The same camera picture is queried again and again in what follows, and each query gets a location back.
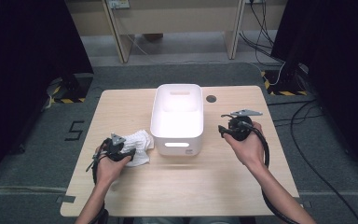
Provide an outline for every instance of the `human hand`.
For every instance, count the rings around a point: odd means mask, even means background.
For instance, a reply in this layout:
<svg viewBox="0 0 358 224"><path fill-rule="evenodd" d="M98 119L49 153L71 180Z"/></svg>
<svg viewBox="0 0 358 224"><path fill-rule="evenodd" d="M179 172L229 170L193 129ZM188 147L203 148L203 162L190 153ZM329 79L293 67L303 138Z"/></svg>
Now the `human hand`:
<svg viewBox="0 0 358 224"><path fill-rule="evenodd" d="M253 121L253 126L263 133L259 123ZM224 133L223 137L231 145L238 160L249 170L264 165L264 148L257 134L251 132L243 141L237 141L227 133Z"/></svg>
<svg viewBox="0 0 358 224"><path fill-rule="evenodd" d="M104 155L100 156L100 162L98 163L97 170L97 183L96 185L108 185L110 186L120 176L121 170L131 160L131 156L125 157L121 161L112 161Z"/></svg>

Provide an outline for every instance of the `wooden table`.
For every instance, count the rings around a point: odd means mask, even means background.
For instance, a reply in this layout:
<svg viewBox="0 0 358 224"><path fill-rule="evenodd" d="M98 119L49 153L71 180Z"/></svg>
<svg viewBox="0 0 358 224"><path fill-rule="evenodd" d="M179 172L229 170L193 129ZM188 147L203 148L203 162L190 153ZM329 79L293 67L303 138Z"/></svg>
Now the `wooden table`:
<svg viewBox="0 0 358 224"><path fill-rule="evenodd" d="M156 90L104 91L89 127L74 174L66 192L73 203L62 203L65 217L76 217L94 186L91 163L95 148L110 133L121 136L147 130L149 133ZM125 168L105 198L105 207L115 217L194 217L272 215L255 179L220 137L217 125L227 127L220 115L240 109L263 112L253 116L261 123L270 147L270 170L281 184L298 197L282 146L272 123L262 91L256 86L204 87L203 147L194 157L163 157L147 151L150 162ZM214 95L215 103L205 98Z"/></svg>

